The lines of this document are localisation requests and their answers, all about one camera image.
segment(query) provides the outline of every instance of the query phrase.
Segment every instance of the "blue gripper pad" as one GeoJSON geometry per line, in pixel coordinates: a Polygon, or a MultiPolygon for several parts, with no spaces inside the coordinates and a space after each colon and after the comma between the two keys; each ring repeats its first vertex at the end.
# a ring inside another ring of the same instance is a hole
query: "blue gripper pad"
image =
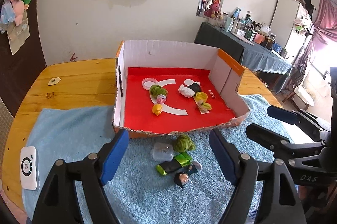
{"type": "Polygon", "coordinates": [[[298,122],[296,113],[273,105],[268,107],[267,114],[274,119],[286,122],[288,124],[296,124],[298,122]]]}
{"type": "Polygon", "coordinates": [[[103,162],[102,174],[99,178],[103,186],[114,178],[117,168],[129,145],[129,133],[127,130],[120,129],[111,143],[114,143],[114,145],[103,162]]]}
{"type": "Polygon", "coordinates": [[[233,162],[231,156],[229,155],[229,153],[227,152],[227,149],[222,144],[222,141],[225,141],[225,143],[227,143],[227,142],[224,139],[224,137],[221,135],[221,133],[219,133],[220,136],[218,136],[215,133],[215,130],[217,130],[217,129],[214,129],[214,130],[210,131],[210,135],[209,135],[210,146],[213,150],[213,153],[216,157],[216,160],[219,163],[219,166],[221,168],[221,171],[222,171],[225,179],[230,181],[233,185],[236,185],[239,178],[236,177],[236,174],[235,174],[234,162],[233,162]]]}

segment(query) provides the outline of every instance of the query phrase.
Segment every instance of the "white toy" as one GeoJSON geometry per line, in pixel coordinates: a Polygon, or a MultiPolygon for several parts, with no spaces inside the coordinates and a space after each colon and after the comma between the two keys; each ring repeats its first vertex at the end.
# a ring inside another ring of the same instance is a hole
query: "white toy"
{"type": "Polygon", "coordinates": [[[185,87],[184,85],[179,87],[178,92],[186,98],[192,98],[195,95],[195,92],[192,89],[185,87]]]}

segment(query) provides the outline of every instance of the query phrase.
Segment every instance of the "red paper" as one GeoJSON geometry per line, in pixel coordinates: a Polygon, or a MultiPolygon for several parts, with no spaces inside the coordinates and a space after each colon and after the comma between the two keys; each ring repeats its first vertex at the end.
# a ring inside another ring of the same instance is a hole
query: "red paper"
{"type": "Polygon", "coordinates": [[[198,128],[220,125],[235,117],[208,78],[210,71],[192,68],[129,68],[126,88],[124,127],[167,134],[173,131],[186,132],[198,128]],[[175,84],[165,85],[166,105],[185,109],[188,115],[174,115],[162,112],[152,113],[153,102],[148,90],[142,85],[144,78],[157,81],[174,79],[175,84]],[[178,92],[186,79],[200,82],[202,92],[208,95],[207,103],[212,106],[209,113],[201,114],[193,98],[186,98],[178,92]]]}

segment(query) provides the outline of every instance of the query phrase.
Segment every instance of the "pink curtain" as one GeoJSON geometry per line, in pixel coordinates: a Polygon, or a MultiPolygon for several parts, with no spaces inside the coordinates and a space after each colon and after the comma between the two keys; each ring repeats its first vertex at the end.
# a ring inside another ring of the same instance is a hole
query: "pink curtain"
{"type": "Polygon", "coordinates": [[[337,42],[337,8],[330,0],[320,0],[318,15],[314,22],[314,34],[309,43],[309,58],[331,42],[337,42]]]}

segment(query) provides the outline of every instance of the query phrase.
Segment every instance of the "paper note on wall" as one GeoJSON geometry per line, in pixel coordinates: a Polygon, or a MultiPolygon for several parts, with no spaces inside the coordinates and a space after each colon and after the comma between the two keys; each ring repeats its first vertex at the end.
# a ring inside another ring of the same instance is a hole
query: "paper note on wall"
{"type": "Polygon", "coordinates": [[[12,22],[8,26],[7,36],[9,40],[9,47],[11,48],[12,55],[14,55],[29,37],[27,11],[24,11],[23,13],[21,25],[16,26],[15,23],[12,22]]]}

